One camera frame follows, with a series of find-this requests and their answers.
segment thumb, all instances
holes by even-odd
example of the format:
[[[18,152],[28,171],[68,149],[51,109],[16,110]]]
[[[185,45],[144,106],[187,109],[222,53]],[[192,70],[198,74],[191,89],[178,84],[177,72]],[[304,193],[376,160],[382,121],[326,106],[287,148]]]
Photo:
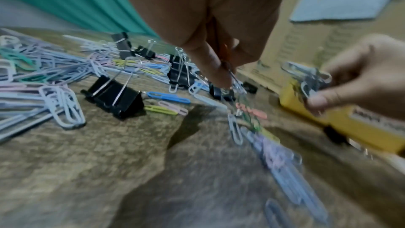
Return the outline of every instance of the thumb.
[[[307,100],[307,108],[311,111],[322,111],[346,104],[357,104],[367,99],[369,86],[361,78],[352,80],[337,87],[317,92]]]

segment table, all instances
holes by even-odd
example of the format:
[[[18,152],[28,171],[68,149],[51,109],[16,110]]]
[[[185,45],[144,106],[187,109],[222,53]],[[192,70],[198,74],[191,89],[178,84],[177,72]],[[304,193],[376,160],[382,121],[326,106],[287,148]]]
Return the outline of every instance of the table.
[[[105,33],[19,31],[72,53],[79,45],[61,35],[110,41]],[[79,93],[95,80],[70,85],[86,126],[63,130],[50,120],[0,146],[1,228],[265,228],[268,198],[297,227],[323,227],[287,200],[246,141],[233,143],[224,113],[184,91],[179,94],[192,99],[187,116],[148,113],[122,122]],[[166,84],[146,78],[130,86],[167,92]],[[405,176],[333,144],[321,129],[279,108],[268,90],[259,88],[251,99],[268,114],[262,125],[302,155],[304,176],[328,209],[331,227],[405,227]]]

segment fingernail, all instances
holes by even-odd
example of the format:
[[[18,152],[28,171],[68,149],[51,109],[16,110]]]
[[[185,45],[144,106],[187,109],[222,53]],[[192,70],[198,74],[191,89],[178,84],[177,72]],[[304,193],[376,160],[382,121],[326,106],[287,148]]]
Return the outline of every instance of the fingernail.
[[[326,100],[325,97],[323,97],[322,95],[315,95],[312,97],[308,98],[307,104],[311,107],[311,108],[324,108],[327,106],[328,101]]]

